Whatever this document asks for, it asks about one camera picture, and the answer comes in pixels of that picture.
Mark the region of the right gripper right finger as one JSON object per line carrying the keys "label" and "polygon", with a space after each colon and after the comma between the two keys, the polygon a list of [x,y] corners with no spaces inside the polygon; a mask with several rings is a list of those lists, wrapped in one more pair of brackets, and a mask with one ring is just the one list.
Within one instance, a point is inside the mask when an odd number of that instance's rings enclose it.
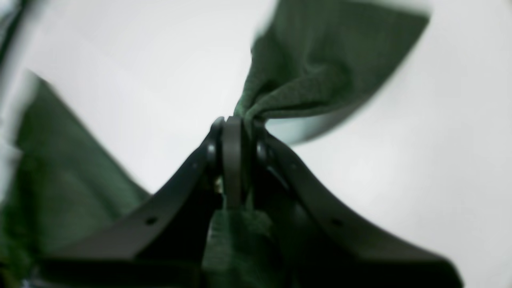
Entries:
{"label": "right gripper right finger", "polygon": [[292,288],[462,288],[445,257],[410,244],[337,199],[255,121],[254,205],[274,224]]}

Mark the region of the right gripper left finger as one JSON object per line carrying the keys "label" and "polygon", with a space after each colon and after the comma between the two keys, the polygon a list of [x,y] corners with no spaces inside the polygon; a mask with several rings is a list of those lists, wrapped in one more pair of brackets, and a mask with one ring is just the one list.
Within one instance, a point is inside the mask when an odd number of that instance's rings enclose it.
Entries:
{"label": "right gripper left finger", "polygon": [[142,206],[109,228],[45,256],[38,288],[198,288],[210,220],[240,208],[244,125],[214,121],[179,170]]}

